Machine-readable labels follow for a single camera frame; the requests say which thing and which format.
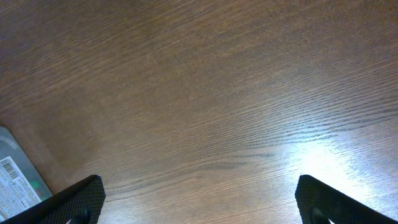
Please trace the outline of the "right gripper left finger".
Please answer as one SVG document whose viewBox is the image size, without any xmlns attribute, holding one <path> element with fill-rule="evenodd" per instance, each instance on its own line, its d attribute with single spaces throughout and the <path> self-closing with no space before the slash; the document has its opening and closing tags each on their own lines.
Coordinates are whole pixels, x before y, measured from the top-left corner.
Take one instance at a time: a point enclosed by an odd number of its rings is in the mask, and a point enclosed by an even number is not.
<svg viewBox="0 0 398 224">
<path fill-rule="evenodd" d="M 105 198 L 101 177 L 90 175 L 3 224 L 97 224 Z"/>
</svg>

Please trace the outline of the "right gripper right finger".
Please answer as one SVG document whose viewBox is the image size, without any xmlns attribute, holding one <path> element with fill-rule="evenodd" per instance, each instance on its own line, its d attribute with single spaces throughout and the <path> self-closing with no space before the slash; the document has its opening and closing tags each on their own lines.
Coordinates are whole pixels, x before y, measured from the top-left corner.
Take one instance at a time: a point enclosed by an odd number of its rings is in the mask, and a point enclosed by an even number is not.
<svg viewBox="0 0 398 224">
<path fill-rule="evenodd" d="M 311 175 L 301 175 L 295 199 L 303 224 L 397 224 Z"/>
</svg>

